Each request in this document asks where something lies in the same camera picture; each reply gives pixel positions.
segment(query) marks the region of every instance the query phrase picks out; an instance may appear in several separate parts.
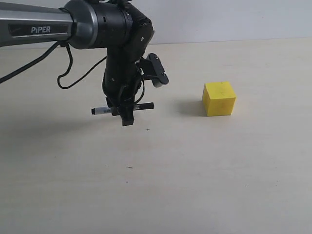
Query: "black cable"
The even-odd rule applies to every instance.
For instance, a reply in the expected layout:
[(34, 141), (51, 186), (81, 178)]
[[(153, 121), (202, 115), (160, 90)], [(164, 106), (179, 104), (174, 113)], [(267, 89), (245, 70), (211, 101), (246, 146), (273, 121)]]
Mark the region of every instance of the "black cable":
[(27, 69), (35, 66), (37, 63), (44, 60), (46, 57), (48, 57), (59, 45), (61, 45), (62, 42), (58, 41), (54, 43), (43, 55), (41, 55), (39, 58), (35, 59), (34, 61), (30, 62), (29, 64), (13, 71), (12, 73), (0, 78), (0, 84), (12, 79), (13, 77), (17, 76), (18, 74), (26, 71)]
[(60, 75), (58, 77), (58, 86), (59, 88), (61, 89), (70, 89), (72, 88), (73, 86), (75, 86), (76, 84), (78, 84), (79, 82), (81, 82), (83, 79), (85, 79), (97, 66), (99, 66), (102, 62), (104, 62), (106, 60), (107, 57), (105, 58), (102, 58), (99, 62), (97, 62), (89, 71), (87, 71), (86, 74), (84, 74), (80, 79), (78, 79), (76, 82), (72, 83), (71, 85), (69, 86), (62, 86), (61, 83), (60, 83), (60, 80), (67, 76), (69, 74), (69, 72), (71, 71), (72, 69), (72, 66), (73, 66), (73, 55), (72, 55), (72, 52), (70, 50), (70, 47), (69, 47), (69, 44), (66, 44), (66, 49), (67, 49), (67, 53), (68, 53), (68, 57), (69, 57), (69, 65), (68, 65), (68, 68), (67, 68), (67, 71)]

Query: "yellow cube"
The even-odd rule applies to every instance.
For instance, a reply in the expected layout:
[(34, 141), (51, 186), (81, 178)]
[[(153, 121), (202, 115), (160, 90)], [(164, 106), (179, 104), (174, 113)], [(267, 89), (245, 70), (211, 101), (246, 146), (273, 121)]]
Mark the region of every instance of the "yellow cube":
[(236, 94), (230, 82), (211, 82), (204, 87), (203, 103), (207, 116), (229, 116), (233, 112)]

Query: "table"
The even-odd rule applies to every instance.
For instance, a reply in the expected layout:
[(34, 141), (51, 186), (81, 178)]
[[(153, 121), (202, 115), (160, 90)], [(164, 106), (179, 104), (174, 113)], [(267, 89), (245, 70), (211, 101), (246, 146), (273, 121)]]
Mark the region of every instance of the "table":
[[(1, 50), (1, 76), (42, 49)], [(65, 49), (0, 85), (0, 233), (309, 234), (312, 39), (151, 45), (135, 124), (92, 116), (105, 64), (75, 88)], [(105, 56), (73, 51), (65, 84)], [(204, 83), (231, 82), (232, 116), (205, 117)]]

